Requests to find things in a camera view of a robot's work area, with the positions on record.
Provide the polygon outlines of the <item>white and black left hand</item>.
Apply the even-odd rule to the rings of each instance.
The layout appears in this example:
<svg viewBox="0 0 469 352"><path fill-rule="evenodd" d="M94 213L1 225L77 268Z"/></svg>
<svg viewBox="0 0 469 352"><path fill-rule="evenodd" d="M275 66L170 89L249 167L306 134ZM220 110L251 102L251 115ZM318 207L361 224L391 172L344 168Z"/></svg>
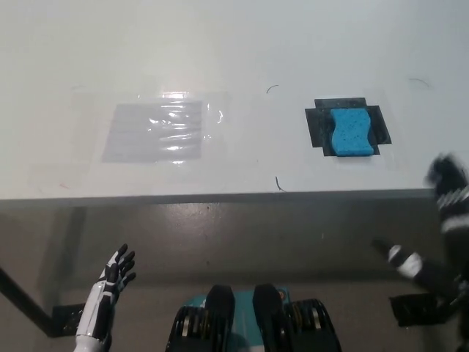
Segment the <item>white and black left hand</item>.
<svg viewBox="0 0 469 352"><path fill-rule="evenodd" d="M77 337L91 337L104 343L111 336L115 306L122 291L136 278L130 272L135 252L128 253L125 243L111 256L98 280L93 284L76 331Z"/></svg>

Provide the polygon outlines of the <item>white and black right hand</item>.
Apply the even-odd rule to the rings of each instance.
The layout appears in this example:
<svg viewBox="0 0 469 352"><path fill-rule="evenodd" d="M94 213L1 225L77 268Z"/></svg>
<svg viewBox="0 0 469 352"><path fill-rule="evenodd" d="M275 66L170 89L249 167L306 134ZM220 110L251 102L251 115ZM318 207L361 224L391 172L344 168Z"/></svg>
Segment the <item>white and black right hand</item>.
<svg viewBox="0 0 469 352"><path fill-rule="evenodd" d="M439 296L455 297L468 263L468 176L461 163L446 154L434 159L426 179L434 190L440 233L450 264L426 259L384 238L375 238L372 246L404 278Z"/></svg>

